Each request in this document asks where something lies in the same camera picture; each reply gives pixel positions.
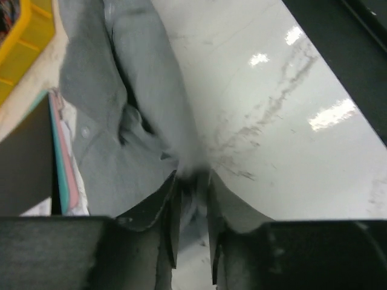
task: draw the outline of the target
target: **yellow plastic crate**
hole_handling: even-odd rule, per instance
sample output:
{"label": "yellow plastic crate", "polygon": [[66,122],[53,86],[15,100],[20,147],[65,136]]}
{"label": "yellow plastic crate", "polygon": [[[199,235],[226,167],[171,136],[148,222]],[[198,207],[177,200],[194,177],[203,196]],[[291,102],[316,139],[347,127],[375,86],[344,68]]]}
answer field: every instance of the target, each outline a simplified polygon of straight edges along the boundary
{"label": "yellow plastic crate", "polygon": [[0,105],[55,34],[51,0],[19,1],[19,19],[0,46]]}

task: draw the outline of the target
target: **floor stain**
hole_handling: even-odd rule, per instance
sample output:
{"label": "floor stain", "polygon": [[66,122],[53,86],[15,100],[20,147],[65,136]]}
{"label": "floor stain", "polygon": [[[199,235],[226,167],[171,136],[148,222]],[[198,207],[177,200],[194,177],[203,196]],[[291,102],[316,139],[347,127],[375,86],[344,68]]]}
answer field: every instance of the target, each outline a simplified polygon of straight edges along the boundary
{"label": "floor stain", "polygon": [[381,218],[385,216],[385,202],[387,191],[387,175],[383,178],[375,178],[372,181],[371,191],[368,198],[367,212],[372,218]]}
{"label": "floor stain", "polygon": [[240,153],[253,153],[258,150],[260,147],[258,140],[265,127],[278,120],[283,120],[283,114],[281,114],[282,116],[279,115],[283,103],[294,90],[303,84],[319,58],[320,55],[307,38],[299,41],[281,68],[281,76],[274,93],[269,95],[266,101],[258,103],[250,112],[246,113],[243,116],[243,122],[246,125],[237,129],[229,137],[225,137],[225,135],[229,134],[231,124],[236,116],[225,111],[219,113],[218,126],[215,128],[212,137],[206,140],[215,168],[221,167],[230,175],[253,181],[257,179],[255,174],[242,169],[243,164],[237,162],[240,158],[236,157]]}

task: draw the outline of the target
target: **yellow basket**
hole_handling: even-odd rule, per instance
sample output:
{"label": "yellow basket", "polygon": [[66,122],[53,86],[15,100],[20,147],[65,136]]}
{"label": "yellow basket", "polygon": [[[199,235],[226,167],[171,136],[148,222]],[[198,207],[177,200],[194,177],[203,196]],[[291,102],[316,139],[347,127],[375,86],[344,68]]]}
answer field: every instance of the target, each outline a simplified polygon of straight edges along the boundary
{"label": "yellow basket", "polygon": [[0,46],[0,105],[55,33],[51,0],[19,2],[19,19]]}

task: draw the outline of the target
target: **button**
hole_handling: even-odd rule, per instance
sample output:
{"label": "button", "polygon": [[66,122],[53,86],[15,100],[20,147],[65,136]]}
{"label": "button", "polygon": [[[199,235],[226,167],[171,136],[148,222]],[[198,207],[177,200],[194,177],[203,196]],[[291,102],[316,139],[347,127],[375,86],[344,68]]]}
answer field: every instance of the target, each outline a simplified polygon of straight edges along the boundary
{"label": "button", "polygon": [[90,136],[90,130],[89,130],[89,128],[88,128],[88,127],[83,127],[83,128],[81,128],[80,134],[82,135],[82,137],[88,138],[88,137]]}

